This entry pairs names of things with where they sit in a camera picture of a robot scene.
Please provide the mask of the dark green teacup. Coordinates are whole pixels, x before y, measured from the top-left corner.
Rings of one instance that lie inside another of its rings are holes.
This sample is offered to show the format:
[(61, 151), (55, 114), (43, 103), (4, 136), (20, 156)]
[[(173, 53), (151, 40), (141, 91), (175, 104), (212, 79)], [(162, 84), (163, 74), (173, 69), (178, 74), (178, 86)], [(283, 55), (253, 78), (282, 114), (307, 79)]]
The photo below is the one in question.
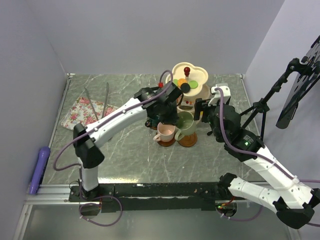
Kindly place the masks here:
[(152, 120), (153, 122), (155, 122), (157, 125), (159, 124), (160, 120), (159, 120), (159, 117), (158, 116), (155, 116), (154, 118), (152, 117), (147, 117), (146, 121), (147, 120)]

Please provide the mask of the white toy cake slice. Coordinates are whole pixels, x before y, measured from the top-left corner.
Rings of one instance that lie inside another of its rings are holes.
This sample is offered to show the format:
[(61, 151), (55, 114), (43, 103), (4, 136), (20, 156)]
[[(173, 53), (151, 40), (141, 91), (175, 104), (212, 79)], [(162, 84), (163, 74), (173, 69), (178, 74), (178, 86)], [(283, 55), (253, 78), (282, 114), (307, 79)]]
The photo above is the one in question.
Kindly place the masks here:
[(179, 105), (178, 108), (185, 111), (191, 111), (194, 109), (194, 104), (190, 101), (183, 100)]

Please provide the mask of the light green teacup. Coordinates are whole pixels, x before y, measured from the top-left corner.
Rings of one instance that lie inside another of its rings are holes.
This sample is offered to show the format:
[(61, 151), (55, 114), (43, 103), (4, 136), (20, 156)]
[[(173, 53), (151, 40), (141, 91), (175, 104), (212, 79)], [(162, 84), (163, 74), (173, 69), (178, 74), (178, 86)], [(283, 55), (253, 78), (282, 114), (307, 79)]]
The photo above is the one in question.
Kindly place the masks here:
[(186, 136), (192, 135), (196, 130), (196, 122), (194, 115), (187, 111), (181, 111), (178, 113), (178, 121), (175, 125), (176, 141), (182, 140)]

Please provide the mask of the pink teacup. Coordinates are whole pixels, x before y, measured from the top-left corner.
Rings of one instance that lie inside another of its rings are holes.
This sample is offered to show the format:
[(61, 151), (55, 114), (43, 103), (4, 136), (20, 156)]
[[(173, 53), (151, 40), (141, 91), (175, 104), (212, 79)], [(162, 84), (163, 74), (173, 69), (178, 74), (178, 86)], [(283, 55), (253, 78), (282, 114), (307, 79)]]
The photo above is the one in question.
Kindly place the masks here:
[(170, 142), (175, 136), (175, 126), (170, 124), (159, 123), (157, 125), (157, 134), (153, 137), (155, 142)]

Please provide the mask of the black sandwich cookie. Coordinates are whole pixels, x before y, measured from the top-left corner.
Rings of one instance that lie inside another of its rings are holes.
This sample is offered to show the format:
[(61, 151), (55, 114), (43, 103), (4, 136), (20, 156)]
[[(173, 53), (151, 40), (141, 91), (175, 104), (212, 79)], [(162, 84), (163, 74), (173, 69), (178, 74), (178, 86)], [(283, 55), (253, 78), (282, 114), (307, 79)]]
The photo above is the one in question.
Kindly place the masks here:
[(185, 94), (191, 90), (191, 87), (188, 83), (184, 82), (183, 84), (180, 85), (180, 89)]

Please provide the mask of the brown wooden coaster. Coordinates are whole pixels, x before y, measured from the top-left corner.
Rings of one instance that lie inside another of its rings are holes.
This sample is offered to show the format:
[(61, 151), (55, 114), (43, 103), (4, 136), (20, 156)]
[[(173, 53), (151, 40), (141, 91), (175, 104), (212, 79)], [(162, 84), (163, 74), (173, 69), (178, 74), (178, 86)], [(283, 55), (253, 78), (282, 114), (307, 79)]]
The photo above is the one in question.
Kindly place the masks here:
[(194, 132), (191, 135), (184, 136), (181, 140), (178, 141), (178, 144), (185, 148), (190, 148), (194, 146), (198, 141), (197, 134)]
[(162, 146), (162, 147), (169, 147), (172, 146), (174, 143), (176, 142), (175, 138), (172, 138), (170, 141), (168, 142), (164, 142), (164, 141), (158, 141), (157, 143)]
[(152, 130), (157, 130), (157, 124), (153, 122), (151, 119), (146, 121), (146, 127)]

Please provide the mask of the metal fork tongs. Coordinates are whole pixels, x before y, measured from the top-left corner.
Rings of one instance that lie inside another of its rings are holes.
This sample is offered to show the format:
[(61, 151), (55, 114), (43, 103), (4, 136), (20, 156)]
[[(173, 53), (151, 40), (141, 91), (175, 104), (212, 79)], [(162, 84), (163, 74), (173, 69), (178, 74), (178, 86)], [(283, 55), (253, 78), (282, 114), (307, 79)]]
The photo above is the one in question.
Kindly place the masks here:
[(99, 111), (96, 111), (95, 106), (93, 104), (93, 101), (90, 97), (90, 93), (88, 91), (88, 89), (86, 87), (84, 87), (84, 92), (86, 95), (86, 98), (88, 99), (89, 105), (91, 107), (91, 110), (94, 114), (95, 119), (98, 121), (100, 119), (103, 119), (105, 117), (105, 112), (106, 112), (106, 108), (108, 105), (108, 97), (109, 97), (109, 92), (110, 92), (110, 84), (107, 82), (105, 85), (105, 96), (104, 96), (104, 102), (100, 102), (100, 108), (102, 109), (102, 112), (100, 114)]

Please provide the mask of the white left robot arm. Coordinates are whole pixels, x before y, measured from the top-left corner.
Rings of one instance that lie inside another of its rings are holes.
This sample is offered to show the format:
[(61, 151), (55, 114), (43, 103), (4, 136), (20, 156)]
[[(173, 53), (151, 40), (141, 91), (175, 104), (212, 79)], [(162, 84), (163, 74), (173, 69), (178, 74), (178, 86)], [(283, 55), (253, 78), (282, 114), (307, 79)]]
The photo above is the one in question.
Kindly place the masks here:
[(98, 168), (105, 156), (100, 148), (114, 135), (142, 119), (158, 119), (175, 125), (179, 119), (177, 99), (182, 91), (172, 82), (163, 88), (145, 87), (134, 94), (123, 106), (94, 123), (73, 128), (75, 154), (81, 165), (80, 194), (87, 201), (99, 195)]

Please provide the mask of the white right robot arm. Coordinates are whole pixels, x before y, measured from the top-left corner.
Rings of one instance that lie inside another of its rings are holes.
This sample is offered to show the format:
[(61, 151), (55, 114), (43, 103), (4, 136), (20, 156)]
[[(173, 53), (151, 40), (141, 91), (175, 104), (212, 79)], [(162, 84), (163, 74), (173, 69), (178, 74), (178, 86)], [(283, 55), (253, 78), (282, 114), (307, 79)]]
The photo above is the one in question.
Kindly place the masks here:
[(241, 127), (241, 115), (231, 105), (208, 99), (195, 101), (195, 120), (208, 123), (219, 143), (240, 162), (258, 173), (271, 188), (245, 181), (226, 173), (218, 182), (223, 199), (232, 196), (248, 199), (273, 211), (278, 219), (293, 229), (311, 224), (314, 207), (320, 203), (320, 190), (311, 188), (290, 173), (271, 154), (259, 136)]

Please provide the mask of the cream three-tier cake stand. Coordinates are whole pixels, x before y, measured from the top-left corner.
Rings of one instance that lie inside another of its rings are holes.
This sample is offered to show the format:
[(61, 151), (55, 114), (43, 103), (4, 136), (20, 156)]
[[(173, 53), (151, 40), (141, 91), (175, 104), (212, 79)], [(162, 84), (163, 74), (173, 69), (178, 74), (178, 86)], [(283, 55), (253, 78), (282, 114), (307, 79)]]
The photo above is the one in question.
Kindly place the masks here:
[(177, 100), (177, 103), (179, 103), (180, 100), (193, 103), (193, 110), (182, 110), (177, 107), (178, 112), (190, 112), (194, 114), (196, 99), (202, 98), (205, 100), (211, 98), (211, 91), (207, 86), (209, 79), (208, 72), (200, 66), (194, 66), (192, 63), (180, 62), (173, 67), (172, 73), (173, 79), (186, 79), (187, 83), (189, 81), (197, 81), (198, 87), (196, 89), (190, 89), (188, 93), (184, 93), (183, 97), (180, 96)]

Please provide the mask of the floral serving tray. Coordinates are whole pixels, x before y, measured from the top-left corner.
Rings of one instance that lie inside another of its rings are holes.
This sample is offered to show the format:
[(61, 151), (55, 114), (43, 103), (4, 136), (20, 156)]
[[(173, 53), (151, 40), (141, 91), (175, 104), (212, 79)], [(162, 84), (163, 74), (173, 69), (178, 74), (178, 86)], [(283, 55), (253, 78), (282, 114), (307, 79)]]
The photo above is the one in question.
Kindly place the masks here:
[[(95, 110), (99, 113), (102, 112), (100, 101), (92, 100)], [(118, 107), (107, 104), (105, 117), (114, 112)], [(96, 118), (90, 107), (89, 101), (86, 97), (78, 97), (73, 103), (72, 107), (68, 110), (67, 114), (61, 121), (61, 126), (65, 129), (73, 130), (74, 126), (81, 123), (83, 126), (96, 122)]]

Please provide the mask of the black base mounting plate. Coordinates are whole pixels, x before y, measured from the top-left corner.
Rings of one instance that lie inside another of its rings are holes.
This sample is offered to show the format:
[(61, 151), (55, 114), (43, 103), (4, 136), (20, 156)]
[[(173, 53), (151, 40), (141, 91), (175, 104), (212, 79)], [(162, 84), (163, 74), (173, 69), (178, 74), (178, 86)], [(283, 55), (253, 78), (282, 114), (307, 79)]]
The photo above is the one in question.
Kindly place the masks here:
[(84, 193), (75, 185), (70, 188), (71, 203), (99, 203), (103, 213), (143, 210), (215, 211), (216, 204), (229, 201), (232, 195), (217, 182), (101, 183), (96, 190)]

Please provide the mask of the black tripod stand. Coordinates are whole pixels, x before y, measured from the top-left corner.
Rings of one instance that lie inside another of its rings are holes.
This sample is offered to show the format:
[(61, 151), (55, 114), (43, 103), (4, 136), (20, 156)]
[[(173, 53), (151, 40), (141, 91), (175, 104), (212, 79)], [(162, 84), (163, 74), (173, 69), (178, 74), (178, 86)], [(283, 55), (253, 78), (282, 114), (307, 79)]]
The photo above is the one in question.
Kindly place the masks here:
[[(254, 102), (253, 105), (248, 108), (247, 110), (243, 111), (242, 113), (239, 113), (241, 116), (240, 125), (241, 127), (245, 128), (249, 125), (249, 123), (255, 118), (257, 114), (262, 114), (262, 125), (261, 125), (261, 133), (260, 133), (260, 140), (263, 140), (264, 138), (264, 131), (265, 131), (265, 125), (266, 125), (266, 117), (267, 112), (270, 110), (270, 108), (267, 105), (267, 102), (270, 100), (270, 98), (275, 94), (278, 93), (282, 85), (285, 82), (285, 80), (281, 77), (276, 81), (276, 83), (272, 86), (270, 91), (267, 93), (267, 95), (263, 98), (261, 98), (258, 102)], [(223, 104), (220, 104), (220, 114), (223, 114)]]

